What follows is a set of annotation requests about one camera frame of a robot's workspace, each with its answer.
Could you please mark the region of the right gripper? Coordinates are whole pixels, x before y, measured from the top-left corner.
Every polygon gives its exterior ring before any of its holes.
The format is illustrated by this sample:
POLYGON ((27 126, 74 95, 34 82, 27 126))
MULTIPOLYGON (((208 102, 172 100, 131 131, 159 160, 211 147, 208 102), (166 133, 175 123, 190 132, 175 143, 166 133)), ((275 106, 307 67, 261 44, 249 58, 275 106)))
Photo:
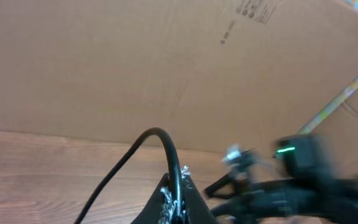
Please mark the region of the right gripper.
POLYGON ((230 170, 204 189, 209 198, 223 199, 211 210, 214 217, 230 215, 235 223, 258 223, 260 219, 288 216, 287 180, 256 182, 249 169, 230 170))

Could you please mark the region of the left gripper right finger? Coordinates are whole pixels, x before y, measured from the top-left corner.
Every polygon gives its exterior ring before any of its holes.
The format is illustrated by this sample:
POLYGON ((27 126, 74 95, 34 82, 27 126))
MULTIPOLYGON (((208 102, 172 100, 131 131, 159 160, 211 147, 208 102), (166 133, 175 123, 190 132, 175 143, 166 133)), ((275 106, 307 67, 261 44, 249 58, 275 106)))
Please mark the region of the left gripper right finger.
POLYGON ((217 224, 206 202, 191 179, 188 166, 181 168, 183 182, 183 208, 185 209, 186 223, 189 224, 217 224))

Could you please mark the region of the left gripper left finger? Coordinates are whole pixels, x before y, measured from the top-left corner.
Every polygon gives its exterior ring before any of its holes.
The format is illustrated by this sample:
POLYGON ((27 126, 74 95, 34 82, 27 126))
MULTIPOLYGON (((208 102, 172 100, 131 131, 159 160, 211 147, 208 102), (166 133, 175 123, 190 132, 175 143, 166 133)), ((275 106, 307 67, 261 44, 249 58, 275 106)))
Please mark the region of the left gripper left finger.
POLYGON ((131 224, 179 223, 179 179, 164 174, 145 207, 131 224))

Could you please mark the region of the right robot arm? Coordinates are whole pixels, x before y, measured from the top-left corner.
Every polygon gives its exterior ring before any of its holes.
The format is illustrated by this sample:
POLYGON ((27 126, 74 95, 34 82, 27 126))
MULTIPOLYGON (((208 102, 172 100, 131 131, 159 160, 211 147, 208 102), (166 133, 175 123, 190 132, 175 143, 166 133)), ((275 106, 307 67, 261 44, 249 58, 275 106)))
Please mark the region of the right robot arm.
POLYGON ((212 209, 214 217, 230 215, 235 223, 297 216, 358 223, 358 176, 336 175, 318 135, 286 136, 274 145, 286 177, 265 182, 254 177, 252 167, 263 163, 254 150, 228 148, 223 158, 228 173, 204 190, 207 197, 225 201, 212 209))

